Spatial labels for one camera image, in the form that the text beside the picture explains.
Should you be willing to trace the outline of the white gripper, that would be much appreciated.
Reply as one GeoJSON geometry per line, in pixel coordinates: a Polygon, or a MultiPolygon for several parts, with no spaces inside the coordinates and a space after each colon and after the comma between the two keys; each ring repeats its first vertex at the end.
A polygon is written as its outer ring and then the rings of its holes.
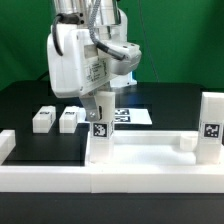
{"type": "Polygon", "coordinates": [[[81,97],[89,122],[102,118],[97,97],[88,92],[107,83],[112,75],[108,60],[97,50],[87,29],[76,25],[58,24],[56,35],[62,56],[53,43],[53,34],[48,36],[47,54],[50,83],[58,98],[81,97]]]}

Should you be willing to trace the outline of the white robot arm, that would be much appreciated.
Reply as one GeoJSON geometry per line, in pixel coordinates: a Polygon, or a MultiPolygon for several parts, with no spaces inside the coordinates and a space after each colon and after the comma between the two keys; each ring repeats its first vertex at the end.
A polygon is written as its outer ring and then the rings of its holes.
{"type": "Polygon", "coordinates": [[[52,0],[55,18],[47,39],[51,88],[58,98],[78,97],[87,119],[101,119],[97,91],[138,67],[140,47],[127,41],[127,17],[118,0],[52,0]]]}

